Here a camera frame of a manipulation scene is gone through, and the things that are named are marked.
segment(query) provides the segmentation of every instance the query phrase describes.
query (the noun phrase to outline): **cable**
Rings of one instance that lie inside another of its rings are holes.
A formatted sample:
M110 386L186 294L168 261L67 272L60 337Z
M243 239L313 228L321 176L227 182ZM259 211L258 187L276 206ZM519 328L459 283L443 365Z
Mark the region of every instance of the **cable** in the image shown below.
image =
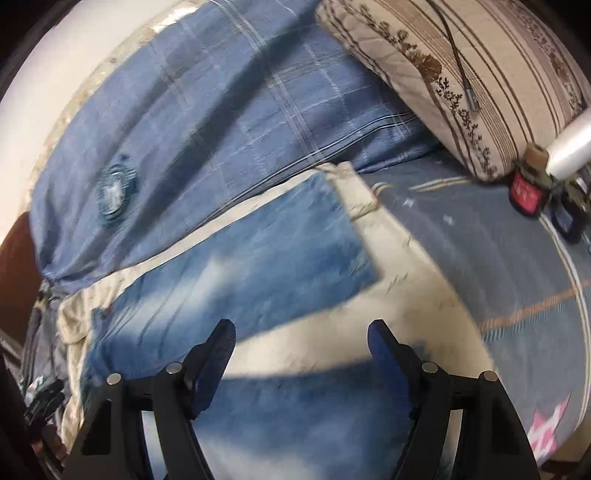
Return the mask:
M470 80L466 77L466 72L464 72L464 67L462 67L462 62L460 61L460 54L457 51L456 43L453 41L452 32L449 30L449 25L447 25L447 21L445 17L441 13L440 8L437 6L434 0L427 0L427 3L431 6L437 16L443 22L443 27L447 33L447 39L449 43L452 45L452 52L453 56L456 58L457 69L460 71L460 76L462 77L462 87L464 88L464 93L466 94L466 101L468 102L468 108L471 112L478 112L480 110L480 104L478 103L478 98L476 97L476 93L470 84Z

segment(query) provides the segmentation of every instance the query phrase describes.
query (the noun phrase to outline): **denim fabric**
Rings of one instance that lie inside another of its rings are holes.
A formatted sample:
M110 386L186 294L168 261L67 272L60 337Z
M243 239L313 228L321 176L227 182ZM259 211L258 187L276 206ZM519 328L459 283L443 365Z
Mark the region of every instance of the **denim fabric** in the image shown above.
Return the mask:
M317 0L217 0L132 55L73 118L37 183L31 231L68 292L146 260L310 166L359 171L437 144L316 23ZM99 185L129 157L137 191L105 226Z
M83 387L119 372L153 375L182 361L216 323L236 339L343 302L377 272L324 174L292 190L137 279L93 312Z
M408 438L370 362L299 377L222 380L193 423L213 476L225 480L385 480ZM163 478L153 414L144 432Z

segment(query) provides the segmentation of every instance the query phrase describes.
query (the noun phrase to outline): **red label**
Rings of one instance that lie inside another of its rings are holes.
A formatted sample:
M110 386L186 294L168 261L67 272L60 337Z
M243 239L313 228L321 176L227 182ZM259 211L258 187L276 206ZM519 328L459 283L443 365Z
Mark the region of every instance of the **red label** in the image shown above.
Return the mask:
M535 213L542 198L542 191L528 183L519 171L511 184L511 196L527 213Z

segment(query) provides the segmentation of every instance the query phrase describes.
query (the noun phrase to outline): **pink pattern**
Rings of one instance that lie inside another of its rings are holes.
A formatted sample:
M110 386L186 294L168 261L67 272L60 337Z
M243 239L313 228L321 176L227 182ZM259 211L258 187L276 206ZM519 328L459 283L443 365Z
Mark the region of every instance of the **pink pattern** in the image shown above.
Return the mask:
M554 413L549 418L545 418L539 411L534 413L534 422L527 433L527 438L536 461L549 457L558 448L554 432L564 415L569 399L570 395L556 405Z

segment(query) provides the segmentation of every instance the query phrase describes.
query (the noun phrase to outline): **metal screw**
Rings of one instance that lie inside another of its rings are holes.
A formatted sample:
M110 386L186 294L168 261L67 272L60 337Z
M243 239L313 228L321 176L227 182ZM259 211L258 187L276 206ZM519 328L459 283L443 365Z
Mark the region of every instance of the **metal screw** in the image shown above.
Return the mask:
M437 364L434 364L433 362L425 362L423 363L423 371L428 373L428 374L434 374L437 372L437 370L439 370L439 367L437 366Z
M107 377L107 383L109 385L115 385L121 381L121 378L122 378L121 374L118 374L118 373L110 374Z
M489 382L496 382L497 380L499 380L498 375L494 373L492 370L487 370L486 372L484 372L484 378L486 378Z
M173 363L168 364L166 366L167 373L169 373L171 375L179 373L182 369L183 369L183 364L180 364L179 362L173 362Z

